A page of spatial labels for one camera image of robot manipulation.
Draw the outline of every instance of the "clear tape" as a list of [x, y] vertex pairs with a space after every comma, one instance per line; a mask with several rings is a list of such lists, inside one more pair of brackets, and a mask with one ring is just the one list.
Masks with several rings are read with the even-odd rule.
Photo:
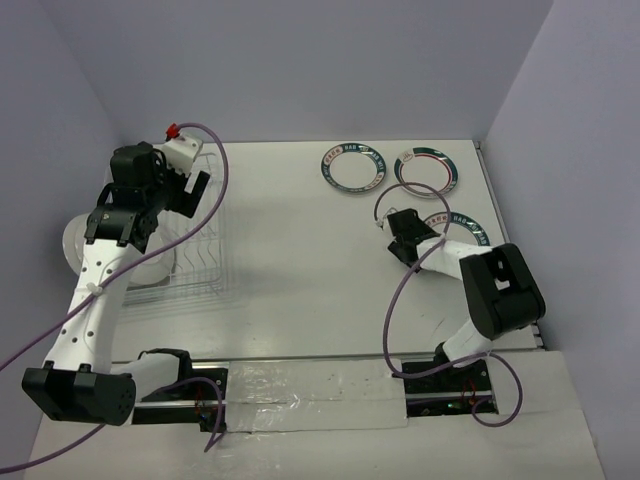
[[230, 432], [407, 426], [402, 380], [384, 360], [233, 362], [226, 400]]

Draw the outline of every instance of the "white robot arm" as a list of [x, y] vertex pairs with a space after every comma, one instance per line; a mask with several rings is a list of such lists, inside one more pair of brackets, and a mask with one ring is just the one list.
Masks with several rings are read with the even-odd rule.
[[[389, 214], [386, 221], [394, 236], [388, 249], [408, 266], [442, 240], [420, 220], [416, 210]], [[482, 247], [447, 240], [422, 261], [420, 268], [461, 280], [469, 305], [469, 317], [462, 327], [438, 346], [436, 357], [441, 357], [441, 363], [486, 352], [496, 338], [545, 314], [544, 299], [513, 244]], [[473, 361], [460, 362], [454, 368]]]
[[[156, 349], [112, 367], [118, 314], [133, 270], [155, 231], [157, 216], [171, 210], [192, 217], [209, 180], [199, 172], [191, 193], [184, 188], [202, 140], [178, 132], [159, 149], [147, 143], [117, 149], [105, 186], [89, 216], [83, 263], [69, 311], [90, 294], [94, 299], [67, 321], [42, 368], [26, 370], [23, 390], [54, 420], [122, 425], [136, 401], [189, 376], [191, 360], [182, 350]], [[102, 291], [111, 275], [119, 276]]]

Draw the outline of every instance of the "white plate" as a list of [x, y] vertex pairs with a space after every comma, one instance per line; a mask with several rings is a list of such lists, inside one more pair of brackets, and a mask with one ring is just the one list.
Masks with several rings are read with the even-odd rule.
[[[62, 234], [62, 250], [71, 269], [80, 275], [82, 268], [82, 249], [84, 248], [84, 234], [87, 228], [87, 218], [89, 214], [82, 214], [71, 220]], [[173, 238], [168, 230], [158, 226], [156, 231], [149, 238], [147, 252], [152, 252], [171, 242]], [[153, 285], [163, 281], [173, 269], [176, 261], [175, 250], [171, 249], [157, 257], [147, 260], [137, 267], [131, 275], [132, 285]]]

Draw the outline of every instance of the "white wall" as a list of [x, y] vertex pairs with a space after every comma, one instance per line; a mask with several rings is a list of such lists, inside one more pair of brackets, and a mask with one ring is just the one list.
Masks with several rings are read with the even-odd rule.
[[129, 140], [483, 138], [551, 0], [42, 0]]
[[[0, 358], [61, 319], [75, 283], [62, 230], [95, 204], [116, 135], [35, 0], [0, 2]], [[27, 460], [40, 414], [22, 392], [52, 339], [0, 373], [0, 466]], [[21, 474], [4, 478], [21, 478]]]
[[640, 2], [557, 0], [486, 141], [609, 480], [640, 478]]

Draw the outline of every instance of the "red connector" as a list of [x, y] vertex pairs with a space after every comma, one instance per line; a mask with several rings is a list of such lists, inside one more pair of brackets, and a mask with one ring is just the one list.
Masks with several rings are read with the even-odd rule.
[[167, 139], [177, 138], [180, 136], [180, 129], [175, 123], [172, 123], [169, 128], [167, 128]]

